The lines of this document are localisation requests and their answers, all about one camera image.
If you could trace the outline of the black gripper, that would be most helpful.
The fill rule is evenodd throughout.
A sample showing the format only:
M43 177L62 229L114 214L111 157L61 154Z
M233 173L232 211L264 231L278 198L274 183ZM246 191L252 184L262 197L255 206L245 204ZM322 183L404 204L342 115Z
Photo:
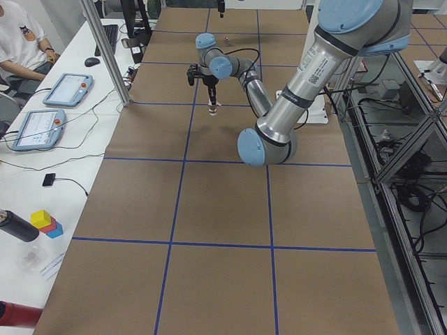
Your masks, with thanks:
M203 78L203 84L207 87L208 96L210 99L210 102L216 102L217 101L217 88L216 85L218 84L219 79L216 78L213 75L206 75Z

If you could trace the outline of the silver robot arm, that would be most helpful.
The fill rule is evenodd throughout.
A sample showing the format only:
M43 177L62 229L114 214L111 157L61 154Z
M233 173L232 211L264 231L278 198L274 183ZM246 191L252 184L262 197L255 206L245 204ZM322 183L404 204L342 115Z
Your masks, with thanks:
M298 147L295 125L341 63L403 50L409 44L412 12L412 1L321 1L314 43L276 101L268 97L254 61L224 54L210 33L196 37L198 63L189 67L188 81L203 81L214 112L217 82L238 79L258 117L253 128L239 134L240 158L255 167L283 163Z

